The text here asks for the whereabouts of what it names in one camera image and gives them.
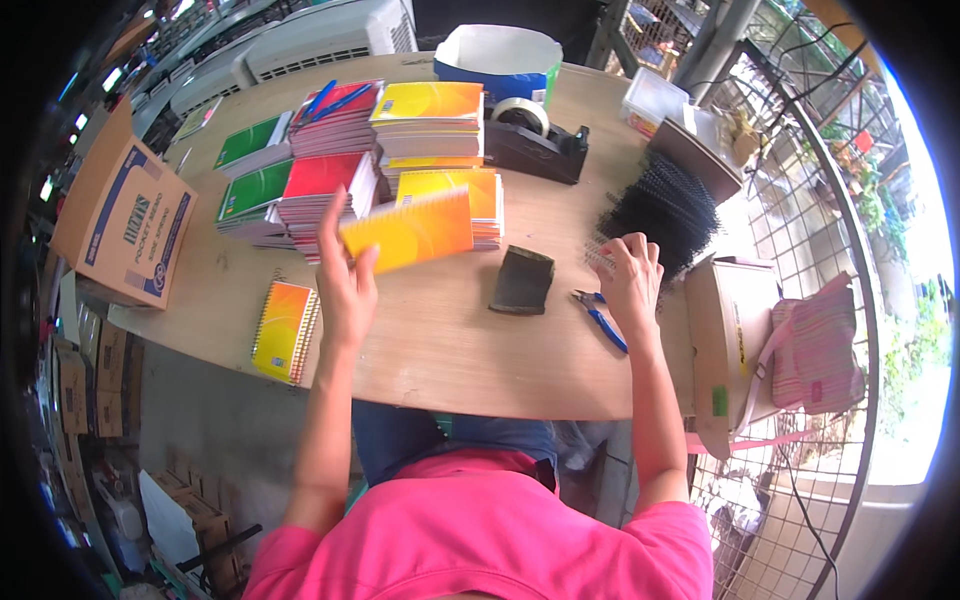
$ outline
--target pink shirt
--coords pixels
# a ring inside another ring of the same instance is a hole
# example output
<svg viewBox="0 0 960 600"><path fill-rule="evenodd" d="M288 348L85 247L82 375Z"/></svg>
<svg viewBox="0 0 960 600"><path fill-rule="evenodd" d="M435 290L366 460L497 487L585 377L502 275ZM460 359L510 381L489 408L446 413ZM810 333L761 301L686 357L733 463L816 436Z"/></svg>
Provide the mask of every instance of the pink shirt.
<svg viewBox="0 0 960 600"><path fill-rule="evenodd" d="M525 454L459 450L365 493L321 538L283 526L253 561L244 600L710 598L703 511L663 502L622 530L568 508Z"/></svg>

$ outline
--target hand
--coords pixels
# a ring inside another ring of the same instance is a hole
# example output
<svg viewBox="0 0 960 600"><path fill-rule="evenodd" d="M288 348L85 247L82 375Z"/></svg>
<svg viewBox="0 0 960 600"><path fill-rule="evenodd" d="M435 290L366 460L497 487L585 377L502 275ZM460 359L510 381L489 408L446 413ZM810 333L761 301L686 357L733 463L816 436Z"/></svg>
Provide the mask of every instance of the hand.
<svg viewBox="0 0 960 600"><path fill-rule="evenodd" d="M373 323L376 308L373 265L380 247L363 250L350 265L349 252L337 233L346 202L347 190L341 185L317 225L322 261L317 270L317 288L324 315L324 344L356 351Z"/></svg>
<svg viewBox="0 0 960 600"><path fill-rule="evenodd" d="M600 253L612 256L616 264L613 273L604 265L597 265L593 270L600 278L600 293L607 301L613 320L620 326L631 354L637 344L659 342L654 313L663 279L663 265L657 262L660 246L648 243L643 233L630 233L607 242Z"/></svg>

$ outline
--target packing tape roll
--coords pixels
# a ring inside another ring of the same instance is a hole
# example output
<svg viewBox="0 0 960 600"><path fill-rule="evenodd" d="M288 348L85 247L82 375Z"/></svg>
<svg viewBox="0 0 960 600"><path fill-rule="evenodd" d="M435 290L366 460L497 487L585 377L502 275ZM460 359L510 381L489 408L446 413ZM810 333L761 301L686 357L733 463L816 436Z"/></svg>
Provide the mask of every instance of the packing tape roll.
<svg viewBox="0 0 960 600"><path fill-rule="evenodd" d="M499 121L500 115L508 110L522 111L531 123L536 124L536 126L540 128L539 130L534 130L534 133L537 135L546 137L550 131L550 120L546 116L546 110L533 100L527 100L526 98L505 98L493 107L493 112L490 115L491 120Z"/></svg>

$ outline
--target white plastic container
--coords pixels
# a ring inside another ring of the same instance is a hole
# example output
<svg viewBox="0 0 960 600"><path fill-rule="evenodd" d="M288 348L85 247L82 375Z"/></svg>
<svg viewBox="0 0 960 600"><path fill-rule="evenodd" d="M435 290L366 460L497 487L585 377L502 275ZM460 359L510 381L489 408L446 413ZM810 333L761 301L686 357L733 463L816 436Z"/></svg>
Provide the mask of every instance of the white plastic container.
<svg viewBox="0 0 960 600"><path fill-rule="evenodd" d="M640 67L623 97L620 118L650 139L663 119L670 117L682 123L684 105L690 95L649 69Z"/></svg>

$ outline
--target floor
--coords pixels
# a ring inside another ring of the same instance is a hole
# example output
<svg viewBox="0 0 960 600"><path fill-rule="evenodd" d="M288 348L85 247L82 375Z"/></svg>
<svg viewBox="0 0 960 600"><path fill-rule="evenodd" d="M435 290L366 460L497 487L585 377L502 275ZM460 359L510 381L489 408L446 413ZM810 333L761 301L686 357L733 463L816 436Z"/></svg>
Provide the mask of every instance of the floor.
<svg viewBox="0 0 960 600"><path fill-rule="evenodd" d="M306 390L229 371L150 342L143 371L140 465L148 471L165 468L173 447L204 476L228 483L234 527L263 525L263 533L242 547L249 561L282 519ZM563 479L561 489L568 504L580 510L595 506L598 519L619 527L629 518L637 492L628 421L615 428L608 454L602 458L598 489Z"/></svg>

